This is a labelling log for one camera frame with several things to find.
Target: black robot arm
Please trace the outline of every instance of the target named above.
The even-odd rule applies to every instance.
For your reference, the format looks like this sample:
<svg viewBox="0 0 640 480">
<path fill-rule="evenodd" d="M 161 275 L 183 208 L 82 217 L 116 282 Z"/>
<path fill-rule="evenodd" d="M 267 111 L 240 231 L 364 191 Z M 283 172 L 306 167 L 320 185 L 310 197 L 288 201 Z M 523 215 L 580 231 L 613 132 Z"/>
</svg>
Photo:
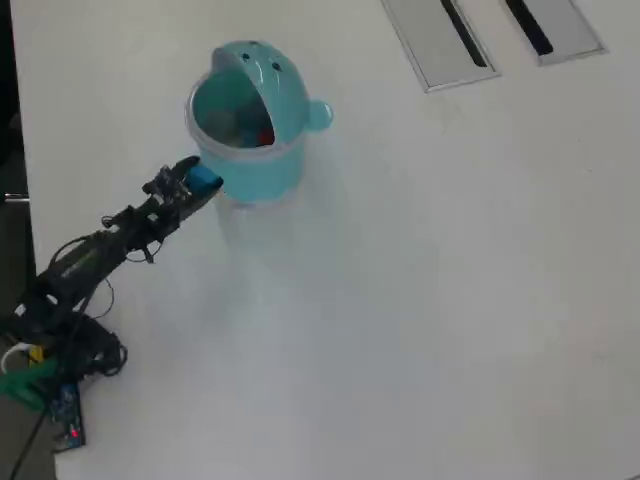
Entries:
<svg viewBox="0 0 640 480">
<path fill-rule="evenodd" d="M 45 356 L 56 356 L 62 348 L 70 352 L 63 366 L 67 380 L 106 374 L 120 365 L 122 346 L 117 337 L 74 309 L 129 253 L 142 251 L 153 263 L 149 245 L 162 243 L 220 190 L 219 177 L 204 183 L 194 177 L 198 163 L 198 157 L 189 157 L 173 168 L 163 167 L 143 186 L 149 198 L 142 205 L 103 217 L 104 230 L 69 242 L 65 247 L 71 250 L 59 258 L 54 255 L 22 296 L 16 313 L 0 321 L 0 334 L 40 345 Z"/>
</svg>

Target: white desk surface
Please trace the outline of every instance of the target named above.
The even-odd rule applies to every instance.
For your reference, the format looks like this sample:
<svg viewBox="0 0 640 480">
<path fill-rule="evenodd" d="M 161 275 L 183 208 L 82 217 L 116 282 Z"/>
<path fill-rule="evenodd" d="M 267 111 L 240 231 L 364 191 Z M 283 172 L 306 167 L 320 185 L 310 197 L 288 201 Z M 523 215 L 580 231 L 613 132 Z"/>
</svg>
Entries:
<svg viewBox="0 0 640 480">
<path fill-rule="evenodd" d="M 113 275 L 129 364 L 60 480 L 640 473 L 640 3 L 581 0 L 611 53 L 548 68 L 462 3 L 503 76 L 425 95 L 376 0 L 13 2 L 40 267 L 194 151 L 214 46 L 270 41 L 336 111 L 293 201 Z"/>
</svg>

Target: blue object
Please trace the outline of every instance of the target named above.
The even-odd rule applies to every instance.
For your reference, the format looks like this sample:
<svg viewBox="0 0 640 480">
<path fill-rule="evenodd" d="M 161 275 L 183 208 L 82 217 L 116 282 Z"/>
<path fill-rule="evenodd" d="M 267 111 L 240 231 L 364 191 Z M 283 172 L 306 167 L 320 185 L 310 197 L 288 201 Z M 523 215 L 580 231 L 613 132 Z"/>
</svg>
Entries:
<svg viewBox="0 0 640 480">
<path fill-rule="evenodd" d="M 209 185 L 215 183 L 218 178 L 220 178 L 218 175 L 199 163 L 187 172 L 186 180 L 189 189 L 193 193 L 198 194 L 204 191 Z"/>
<path fill-rule="evenodd" d="M 306 132 L 328 128 L 333 113 L 309 99 L 297 68 L 279 50 L 241 41 L 214 51 L 186 117 L 202 163 L 222 177 L 225 193 L 256 204 L 298 185 Z"/>
</svg>

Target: dark floor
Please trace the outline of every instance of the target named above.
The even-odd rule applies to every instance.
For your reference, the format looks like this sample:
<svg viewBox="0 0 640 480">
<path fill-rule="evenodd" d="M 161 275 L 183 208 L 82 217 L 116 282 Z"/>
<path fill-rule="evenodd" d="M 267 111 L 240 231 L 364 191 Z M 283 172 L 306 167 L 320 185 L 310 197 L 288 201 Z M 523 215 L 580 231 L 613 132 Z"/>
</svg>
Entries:
<svg viewBox="0 0 640 480">
<path fill-rule="evenodd" d="M 0 193 L 26 191 L 24 157 L 14 151 L 0 166 Z M 0 204 L 0 315 L 10 312 L 27 281 L 28 206 Z M 0 353 L 6 345 L 0 344 Z M 10 366 L 20 368 L 18 364 Z M 0 396 L 0 480 L 9 477 L 20 448 L 36 421 L 37 414 L 15 401 Z M 42 429 L 19 475 L 20 480 L 55 479 L 53 457 L 50 453 L 51 431 Z"/>
</svg>

